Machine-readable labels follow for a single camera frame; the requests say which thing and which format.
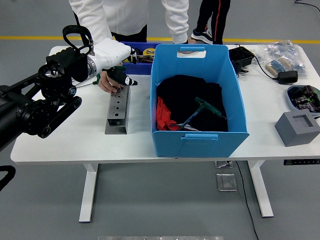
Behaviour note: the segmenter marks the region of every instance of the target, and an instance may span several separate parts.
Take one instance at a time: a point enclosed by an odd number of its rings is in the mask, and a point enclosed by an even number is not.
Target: green t-handle tool
[[[179,128],[177,131],[180,131],[181,129],[183,129],[185,127],[185,125],[187,125],[191,119],[193,119],[198,113],[200,113],[200,111],[202,111],[203,109],[207,109],[210,112],[212,112],[214,115],[217,115],[220,118],[223,118],[225,120],[227,120],[227,118],[225,116],[222,115],[222,113],[216,109],[214,106],[212,106],[211,104],[209,104],[208,102],[206,102],[205,100],[202,100],[200,97],[196,97],[195,101],[200,104],[200,106],[198,107],[198,109],[194,112],[194,114],[192,114]]]

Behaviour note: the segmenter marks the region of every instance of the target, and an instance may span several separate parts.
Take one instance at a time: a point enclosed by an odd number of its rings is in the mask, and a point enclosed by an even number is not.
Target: cable
[[[0,172],[7,172],[3,179],[0,180],[0,191],[14,178],[16,169],[14,166],[0,166]]]
[[[315,7],[315,8],[318,9],[318,11],[320,12],[320,9],[319,9],[317,6],[312,5],[312,4],[309,4],[309,3],[299,2],[299,1],[302,1],[302,0],[295,0],[294,3],[295,3],[295,4],[309,5],[309,6]]]
[[[79,88],[82,88],[82,87],[85,87],[85,86],[89,86],[89,85],[94,85],[94,83],[88,83],[86,85],[82,85],[82,86],[77,86],[76,88],[79,89]]]
[[[240,176],[241,176],[241,180],[242,180],[242,187],[243,187],[244,198],[245,198],[245,204],[246,204],[246,208],[248,209],[248,212],[249,212],[249,214],[250,214],[250,218],[251,218],[251,223],[252,223],[253,231],[254,231],[254,234],[255,234],[256,239],[257,239],[257,240],[259,240],[258,234],[257,234],[257,232],[256,232],[256,228],[255,228],[254,219],[253,219],[253,217],[252,217],[252,215],[251,215],[251,211],[250,211],[250,208],[249,208],[249,205],[248,205],[247,194],[246,194],[246,190],[245,190],[244,178],[243,178],[243,176],[242,176],[242,173],[241,173],[241,170],[240,170],[240,167],[239,167],[238,161],[235,161],[235,163],[236,163],[236,164],[237,164],[237,166],[238,166],[239,173],[240,173]]]
[[[271,77],[271,76],[269,76],[269,75],[263,70],[263,68],[261,67],[258,58],[257,58],[254,54],[252,54],[252,56],[255,58],[256,62],[258,63],[259,67],[261,68],[262,72],[263,72],[265,75],[267,75],[267,76],[268,76],[269,78],[271,78],[272,80],[278,80],[277,77]]]

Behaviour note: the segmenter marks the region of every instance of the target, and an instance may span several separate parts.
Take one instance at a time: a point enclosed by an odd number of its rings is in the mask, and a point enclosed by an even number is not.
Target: black pants
[[[202,0],[196,31],[202,33],[211,17],[211,31],[213,44],[223,44],[227,14],[231,0]]]
[[[141,32],[132,34],[132,35],[121,35],[115,32],[111,32],[115,40],[118,42],[137,42],[137,43],[146,43],[147,42],[147,25],[145,25]]]

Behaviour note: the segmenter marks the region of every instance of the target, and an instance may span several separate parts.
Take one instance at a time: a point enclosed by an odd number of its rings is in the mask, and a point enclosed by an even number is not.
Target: metal bracket
[[[234,174],[216,174],[216,183],[219,191],[236,192],[237,183]]]
[[[104,134],[127,134],[130,86],[111,93]]]
[[[234,164],[232,161],[214,161],[214,166],[216,169],[232,169]]]

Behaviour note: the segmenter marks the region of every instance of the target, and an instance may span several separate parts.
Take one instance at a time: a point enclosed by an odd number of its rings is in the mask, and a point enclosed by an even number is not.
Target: black strap
[[[76,24],[77,24],[78,26],[81,26],[77,14],[76,14],[75,12],[73,12],[73,14],[74,14],[74,17],[75,17]],[[89,44],[89,41],[88,41],[88,39],[86,38],[86,35],[85,35],[85,34],[82,34],[82,33],[81,33],[80,36],[81,36],[83,45]]]
[[[3,179],[0,180],[0,191],[14,178],[16,169],[14,166],[0,166],[0,172],[8,172]]]
[[[69,35],[69,34],[80,34],[80,35],[85,36],[82,39],[83,46],[80,48],[77,48],[74,44],[72,44],[67,37],[67,35]],[[65,42],[68,43],[78,53],[80,52],[81,49],[84,49],[84,48],[89,48],[88,53],[91,51],[92,46],[90,45],[90,43],[93,43],[93,40],[92,40],[90,31],[85,26],[68,25],[63,28],[62,35],[63,35],[63,39],[65,40]]]

